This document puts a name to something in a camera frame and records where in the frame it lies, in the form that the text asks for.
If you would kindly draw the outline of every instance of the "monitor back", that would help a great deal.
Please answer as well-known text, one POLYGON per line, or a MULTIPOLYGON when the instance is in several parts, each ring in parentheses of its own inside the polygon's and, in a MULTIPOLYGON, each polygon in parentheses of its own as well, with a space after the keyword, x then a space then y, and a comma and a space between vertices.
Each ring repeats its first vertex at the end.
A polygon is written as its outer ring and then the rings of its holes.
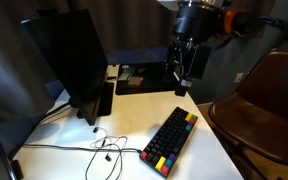
POLYGON ((23 21, 89 125, 96 120, 107 59, 88 10, 23 21))

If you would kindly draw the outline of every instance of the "mechanical keyboard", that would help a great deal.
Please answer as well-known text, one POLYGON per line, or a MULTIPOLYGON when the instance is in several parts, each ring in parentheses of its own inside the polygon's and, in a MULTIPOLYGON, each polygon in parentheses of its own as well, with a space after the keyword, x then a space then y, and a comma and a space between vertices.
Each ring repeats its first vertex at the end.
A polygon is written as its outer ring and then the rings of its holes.
POLYGON ((197 116, 176 107, 140 154, 140 159, 167 178, 197 116))

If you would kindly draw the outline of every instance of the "white desk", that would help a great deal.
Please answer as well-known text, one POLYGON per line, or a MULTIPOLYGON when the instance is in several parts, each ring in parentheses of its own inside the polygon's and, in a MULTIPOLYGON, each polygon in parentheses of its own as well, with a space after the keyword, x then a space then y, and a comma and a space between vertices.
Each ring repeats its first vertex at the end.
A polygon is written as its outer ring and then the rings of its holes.
MULTIPOLYGON (((109 75, 117 75, 117 67, 109 67, 109 75)), ((179 106, 198 116, 191 135, 168 179, 243 179, 223 147, 211 131, 191 97, 178 97, 174 92, 147 93, 113 97, 112 114, 99 117, 96 125, 89 126, 84 119, 77 119, 76 110, 67 110, 39 125, 27 143, 89 148, 95 140, 104 137, 104 131, 93 133, 94 127, 106 129, 109 135, 127 136, 126 147, 143 150, 170 113, 179 106)), ((67 102, 63 92, 57 106, 67 102)), ((99 153, 89 171, 88 179, 105 179, 117 157, 112 161, 99 153)), ((29 180, 82 180, 92 152, 66 151, 49 148, 21 148, 15 159, 19 160, 25 179, 29 180)), ((120 179, 164 179, 140 161, 137 153, 123 155, 123 171, 120 179)), ((115 179, 119 166, 111 179, 115 179)))

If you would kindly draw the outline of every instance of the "chair back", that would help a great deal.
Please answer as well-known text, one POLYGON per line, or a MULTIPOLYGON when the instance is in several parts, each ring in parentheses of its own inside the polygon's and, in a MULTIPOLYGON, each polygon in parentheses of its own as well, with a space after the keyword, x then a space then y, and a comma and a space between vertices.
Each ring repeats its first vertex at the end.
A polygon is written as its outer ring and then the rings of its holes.
POLYGON ((288 119, 288 52, 270 52, 236 92, 248 102, 288 119))

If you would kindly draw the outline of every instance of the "monitor stand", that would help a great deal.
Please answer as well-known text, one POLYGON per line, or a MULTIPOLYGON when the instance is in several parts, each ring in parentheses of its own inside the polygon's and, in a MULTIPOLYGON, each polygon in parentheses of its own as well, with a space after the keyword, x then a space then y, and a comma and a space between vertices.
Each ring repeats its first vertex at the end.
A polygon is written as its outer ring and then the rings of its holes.
MULTIPOLYGON (((102 90, 101 101, 98 108, 97 116, 108 116, 112 111, 112 103, 113 103, 113 92, 114 92, 114 83, 105 82, 102 90)), ((74 103, 72 104, 71 98, 69 99, 69 103, 72 107, 76 107, 74 103)), ((77 118, 83 119, 83 115, 78 110, 76 114, 77 118)))

